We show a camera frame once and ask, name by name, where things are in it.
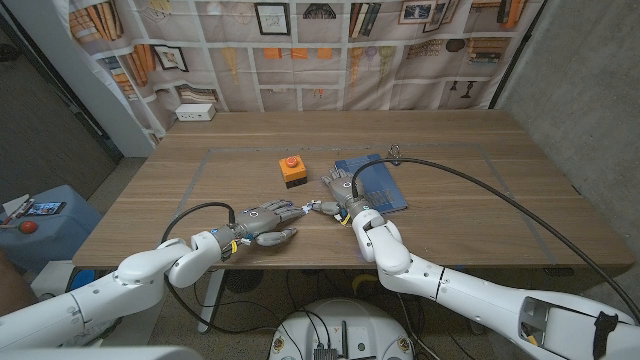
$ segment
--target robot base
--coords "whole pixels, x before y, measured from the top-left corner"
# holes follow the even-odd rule
[[[373,305],[354,299],[334,298],[316,301],[305,306],[305,309],[318,314],[327,324],[331,348],[335,350],[327,349],[327,332],[320,319],[309,314],[318,329],[321,348],[325,349],[317,350],[318,337],[309,317],[304,312],[297,312],[289,316],[275,332],[271,342],[270,360],[300,358],[298,349],[283,330],[283,326],[307,360],[314,359],[314,350],[318,353],[315,359],[323,360],[413,359],[412,345],[402,326]],[[343,321],[346,323],[346,347],[343,343]]]

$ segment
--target power outlet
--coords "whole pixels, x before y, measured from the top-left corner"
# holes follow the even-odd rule
[[[215,113],[213,104],[182,104],[176,109],[180,121],[209,121]]]

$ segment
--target red button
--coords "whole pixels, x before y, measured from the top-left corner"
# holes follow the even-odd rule
[[[287,164],[288,167],[295,167],[298,165],[298,159],[296,159],[295,156],[290,156],[284,161],[284,163]]]

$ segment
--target printed backdrop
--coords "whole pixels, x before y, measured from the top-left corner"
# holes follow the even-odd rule
[[[183,103],[217,111],[486,108],[541,2],[58,7],[94,73],[157,140]]]

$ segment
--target smartphone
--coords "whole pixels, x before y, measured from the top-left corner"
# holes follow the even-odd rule
[[[54,215],[59,214],[64,209],[66,202],[59,203],[35,203],[27,211],[24,216],[42,216],[42,215]]]

